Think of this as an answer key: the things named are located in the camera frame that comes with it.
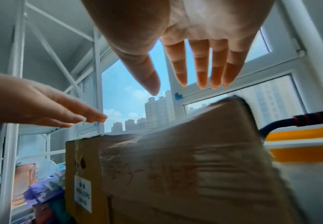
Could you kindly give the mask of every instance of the palm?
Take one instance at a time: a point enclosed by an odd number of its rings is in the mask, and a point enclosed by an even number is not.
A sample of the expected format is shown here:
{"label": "palm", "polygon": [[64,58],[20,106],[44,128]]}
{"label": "palm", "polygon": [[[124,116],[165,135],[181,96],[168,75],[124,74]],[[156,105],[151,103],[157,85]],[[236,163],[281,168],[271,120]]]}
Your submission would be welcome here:
{"label": "palm", "polygon": [[160,83],[148,51],[160,38],[180,84],[187,84],[184,40],[195,58],[197,83],[229,85],[242,69],[251,44],[274,0],[83,0],[112,49],[150,93]]}

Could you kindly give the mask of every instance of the white label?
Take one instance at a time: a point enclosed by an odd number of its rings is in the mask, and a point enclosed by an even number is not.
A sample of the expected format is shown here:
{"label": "white label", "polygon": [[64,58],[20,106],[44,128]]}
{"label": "white label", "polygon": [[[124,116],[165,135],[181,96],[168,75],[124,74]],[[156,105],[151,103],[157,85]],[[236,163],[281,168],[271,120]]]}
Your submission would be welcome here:
{"label": "white label", "polygon": [[74,189],[75,201],[91,213],[91,182],[76,175]]}

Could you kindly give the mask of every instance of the ceiling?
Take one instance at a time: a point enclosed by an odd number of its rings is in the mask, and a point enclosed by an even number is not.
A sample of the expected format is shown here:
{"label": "ceiling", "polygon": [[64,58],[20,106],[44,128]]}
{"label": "ceiling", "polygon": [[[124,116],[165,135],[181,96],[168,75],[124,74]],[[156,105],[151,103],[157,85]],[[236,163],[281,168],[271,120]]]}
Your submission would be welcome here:
{"label": "ceiling", "polygon": [[[29,3],[47,12],[62,22],[92,36],[93,23],[80,0],[28,0]],[[67,64],[80,45],[89,42],[83,37],[26,7],[30,20],[36,24],[53,50]],[[0,0],[0,46],[11,46],[11,35],[15,24],[16,1]],[[26,26],[25,54],[49,60],[41,43]]]}

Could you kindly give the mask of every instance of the metal shelving frame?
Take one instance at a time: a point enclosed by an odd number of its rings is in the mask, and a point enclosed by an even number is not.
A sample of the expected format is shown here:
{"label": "metal shelving frame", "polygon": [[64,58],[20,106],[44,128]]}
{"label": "metal shelving frame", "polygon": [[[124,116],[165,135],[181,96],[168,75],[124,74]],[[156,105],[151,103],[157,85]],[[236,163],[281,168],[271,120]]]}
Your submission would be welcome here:
{"label": "metal shelving frame", "polygon": [[[49,18],[50,20],[62,25],[63,27],[71,30],[72,32],[84,37],[85,39],[93,43],[93,69],[95,74],[94,80],[94,95],[95,95],[95,106],[99,111],[102,109],[102,82],[100,74],[100,48],[98,46],[99,31],[94,28],[93,37],[86,33],[58,20],[52,15],[42,11],[34,5],[26,2],[26,0],[17,0],[16,9],[16,22],[15,22],[15,33],[14,43],[12,48],[12,64],[11,71],[12,76],[22,78],[23,75],[23,61],[24,61],[24,45],[25,45],[25,26],[26,24],[31,28],[34,35],[42,43],[48,54],[52,57],[54,62],[58,65],[66,79],[72,85],[73,89],[77,92],[79,98],[85,102],[88,98],[83,94],[78,86],[81,79],[77,81],[70,75],[68,70],[65,68],[61,60],[58,58],[54,50],[51,48],[44,35],[36,27],[36,25],[30,20],[28,15],[25,13],[25,8],[28,7],[37,13]],[[1,189],[0,189],[0,224],[9,224],[11,222],[11,201],[13,196],[14,186],[14,175],[16,166],[16,153],[17,153],[17,142],[18,142],[18,124],[7,124],[6,129],[6,141],[3,159]],[[103,134],[103,124],[98,123],[97,126],[98,134]]]}

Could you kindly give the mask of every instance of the purple package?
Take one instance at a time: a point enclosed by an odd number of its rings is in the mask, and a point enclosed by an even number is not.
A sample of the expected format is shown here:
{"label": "purple package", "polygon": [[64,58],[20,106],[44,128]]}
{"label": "purple package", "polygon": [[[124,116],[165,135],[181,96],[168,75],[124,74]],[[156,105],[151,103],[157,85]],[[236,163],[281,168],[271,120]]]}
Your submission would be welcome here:
{"label": "purple package", "polygon": [[28,190],[24,193],[24,199],[27,204],[43,204],[51,199],[62,196],[64,190],[54,182],[56,179],[57,177],[50,178],[29,186]]}

